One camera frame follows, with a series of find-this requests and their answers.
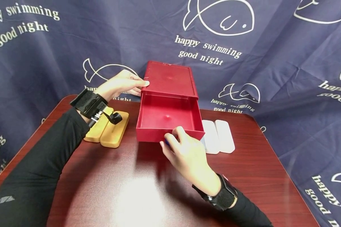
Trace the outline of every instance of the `table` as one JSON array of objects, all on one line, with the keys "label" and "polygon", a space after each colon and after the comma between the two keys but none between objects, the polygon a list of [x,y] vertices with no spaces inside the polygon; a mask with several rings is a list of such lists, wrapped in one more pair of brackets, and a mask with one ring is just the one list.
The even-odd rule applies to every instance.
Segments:
[{"label": "table", "polygon": [[[74,97],[61,100],[2,172],[0,184]],[[47,226],[233,226],[175,172],[158,143],[136,141],[139,103],[111,100],[109,106],[130,114],[120,147],[80,144],[58,182]],[[229,122],[235,142],[231,154],[207,155],[215,172],[259,206],[275,227],[319,226],[252,117],[211,110],[201,115]]]}]

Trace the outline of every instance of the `yellow block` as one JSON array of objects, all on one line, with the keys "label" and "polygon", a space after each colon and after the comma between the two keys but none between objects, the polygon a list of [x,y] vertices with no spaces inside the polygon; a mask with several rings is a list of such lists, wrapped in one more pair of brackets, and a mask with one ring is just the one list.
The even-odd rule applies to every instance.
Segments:
[{"label": "yellow block", "polygon": [[[111,107],[106,107],[104,112],[108,115],[113,113],[114,109]],[[90,131],[86,134],[84,141],[99,143],[100,137],[103,134],[103,131],[109,122],[108,118],[102,114],[100,119],[94,124],[94,126],[90,129]]]},{"label": "yellow block", "polygon": [[115,111],[114,113],[119,113],[123,120],[117,125],[111,124],[110,122],[106,125],[100,137],[100,143],[107,148],[117,148],[120,146],[121,139],[129,122],[129,114],[127,112]]}]

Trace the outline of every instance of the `black sleeve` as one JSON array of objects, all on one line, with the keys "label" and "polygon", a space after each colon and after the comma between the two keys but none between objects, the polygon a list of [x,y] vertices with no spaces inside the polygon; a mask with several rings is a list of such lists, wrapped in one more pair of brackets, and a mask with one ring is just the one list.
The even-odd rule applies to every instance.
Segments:
[{"label": "black sleeve", "polygon": [[1,227],[46,226],[63,167],[88,131],[72,108],[34,145],[0,187]]},{"label": "black sleeve", "polygon": [[237,202],[225,214],[239,227],[273,227],[266,215],[242,192],[237,190]]}]

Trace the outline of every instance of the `red box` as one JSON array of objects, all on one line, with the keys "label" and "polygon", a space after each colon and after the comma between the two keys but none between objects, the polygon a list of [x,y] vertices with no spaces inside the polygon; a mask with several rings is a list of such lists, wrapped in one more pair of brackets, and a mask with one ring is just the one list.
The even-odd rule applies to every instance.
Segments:
[{"label": "red box", "polygon": [[149,61],[144,80],[150,85],[142,88],[137,140],[164,141],[164,134],[177,126],[202,139],[205,132],[191,68]]}]

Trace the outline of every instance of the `glossy table surface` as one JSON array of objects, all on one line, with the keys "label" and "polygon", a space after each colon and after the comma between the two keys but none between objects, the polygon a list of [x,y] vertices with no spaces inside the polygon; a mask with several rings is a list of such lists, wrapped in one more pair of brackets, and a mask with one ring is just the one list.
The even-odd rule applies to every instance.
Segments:
[{"label": "glossy table surface", "polygon": [[[0,175],[0,184],[74,97],[53,110]],[[158,143],[137,142],[139,103],[112,100],[109,106],[130,114],[120,147],[80,144],[63,169],[47,226],[234,226],[175,172]],[[259,206],[275,227],[319,226],[252,117],[211,110],[201,115],[227,121],[235,142],[231,154],[207,155],[215,172]]]}]

